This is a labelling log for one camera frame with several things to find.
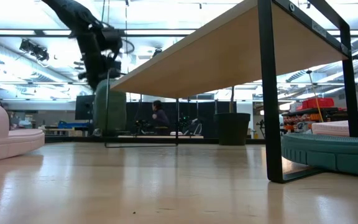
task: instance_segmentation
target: person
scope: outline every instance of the person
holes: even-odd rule
[[[164,110],[162,109],[162,103],[159,100],[156,100],[152,104],[154,111],[153,120],[156,128],[160,127],[169,127],[169,120]]]

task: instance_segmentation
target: teal round platform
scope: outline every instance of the teal round platform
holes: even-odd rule
[[[358,175],[358,138],[319,134],[286,134],[282,156],[322,169]]]

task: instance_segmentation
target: wooden floor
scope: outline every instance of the wooden floor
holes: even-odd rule
[[[263,146],[48,144],[0,161],[0,223],[358,223],[358,177],[274,184]]]

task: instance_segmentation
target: wooden tabletop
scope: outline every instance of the wooden tabletop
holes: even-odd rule
[[[277,75],[345,59],[291,15],[272,4]],[[262,78],[257,0],[246,0],[215,18],[111,88],[184,98]]]

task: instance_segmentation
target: black table frame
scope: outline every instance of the black table frame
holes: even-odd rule
[[[326,1],[309,0],[309,2],[340,30],[341,43],[289,0],[258,0],[260,59],[265,111],[267,178],[272,182],[277,183],[286,183],[291,180],[318,174],[321,170],[310,169],[294,172],[292,174],[283,173],[272,4],[276,4],[282,8],[294,19],[302,23],[329,45],[349,58],[342,61],[346,106],[349,115],[350,136],[358,137],[358,109],[351,53],[350,27]]]
[[[104,130],[107,132],[108,130],[108,124],[109,124],[109,92],[110,92],[110,74],[108,72],[107,74],[107,88],[106,88],[106,123],[104,124]],[[178,146],[179,145],[179,99],[177,98],[177,106],[176,106],[176,113],[175,113],[175,141],[173,144],[164,145],[154,145],[154,144],[146,144],[146,145],[134,145],[134,146],[127,146],[125,145],[125,148],[128,147],[172,147],[172,146]],[[117,141],[114,141],[114,138],[104,138],[104,147],[105,148],[121,148],[123,146],[109,146],[109,144],[112,143],[119,143]]]

